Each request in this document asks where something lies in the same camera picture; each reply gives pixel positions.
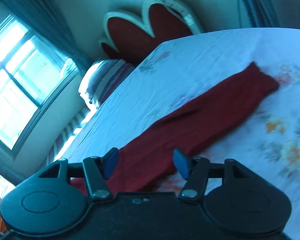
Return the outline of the dark red knit sweater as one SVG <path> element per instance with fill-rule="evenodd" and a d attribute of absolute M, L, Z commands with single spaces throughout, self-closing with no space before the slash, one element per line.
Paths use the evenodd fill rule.
<path fill-rule="evenodd" d="M 66 156 L 80 163 L 116 147 L 120 157 L 107 182 L 110 190 L 152 191 L 175 172 L 175 148 L 198 155 L 245 122 L 279 86 L 255 63 L 234 75 L 203 66 L 138 68 L 97 110 Z"/>

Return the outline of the striped mattress sheet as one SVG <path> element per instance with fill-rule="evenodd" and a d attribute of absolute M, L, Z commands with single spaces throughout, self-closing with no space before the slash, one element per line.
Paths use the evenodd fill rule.
<path fill-rule="evenodd" d="M 95 112 L 96 110 L 91 111 L 85 106 L 71 119 L 53 143 L 38 170 L 50 165 L 62 157 Z"/>

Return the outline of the white floral bed sheet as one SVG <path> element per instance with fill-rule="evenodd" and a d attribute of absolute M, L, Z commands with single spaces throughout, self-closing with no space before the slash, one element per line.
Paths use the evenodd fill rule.
<path fill-rule="evenodd" d="M 63 153 L 71 163 L 120 150 L 113 192 L 173 191 L 175 148 L 235 159 L 292 202 L 300 239 L 300 30 L 248 28 L 164 42 L 115 89 Z"/>

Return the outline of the striped pillow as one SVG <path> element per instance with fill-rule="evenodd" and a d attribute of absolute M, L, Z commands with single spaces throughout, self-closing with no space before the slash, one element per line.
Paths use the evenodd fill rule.
<path fill-rule="evenodd" d="M 131 74 L 135 67 L 125 60 L 96 61 L 83 76 L 78 93 L 87 107 L 94 111 Z"/>

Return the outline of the red heart-shaped headboard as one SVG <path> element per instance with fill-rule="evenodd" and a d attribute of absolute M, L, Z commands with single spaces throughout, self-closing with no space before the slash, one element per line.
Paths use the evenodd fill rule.
<path fill-rule="evenodd" d="M 103 19 L 100 47 L 111 59 L 140 64 L 158 45 L 203 33 L 193 11 L 180 0 L 145 0 L 141 15 L 110 11 Z"/>

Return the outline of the blue curtain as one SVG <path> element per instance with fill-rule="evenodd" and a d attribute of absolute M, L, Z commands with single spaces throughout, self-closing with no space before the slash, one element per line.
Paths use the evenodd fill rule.
<path fill-rule="evenodd" d="M 93 64 L 94 61 L 79 49 L 65 18 L 53 0 L 0 1 L 18 20 L 71 58 L 82 74 Z"/>

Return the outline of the window with frame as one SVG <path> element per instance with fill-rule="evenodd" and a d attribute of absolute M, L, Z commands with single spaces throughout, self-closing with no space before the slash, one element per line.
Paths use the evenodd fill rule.
<path fill-rule="evenodd" d="M 0 146 L 12 158 L 78 74 L 71 58 L 12 15 L 0 23 Z"/>

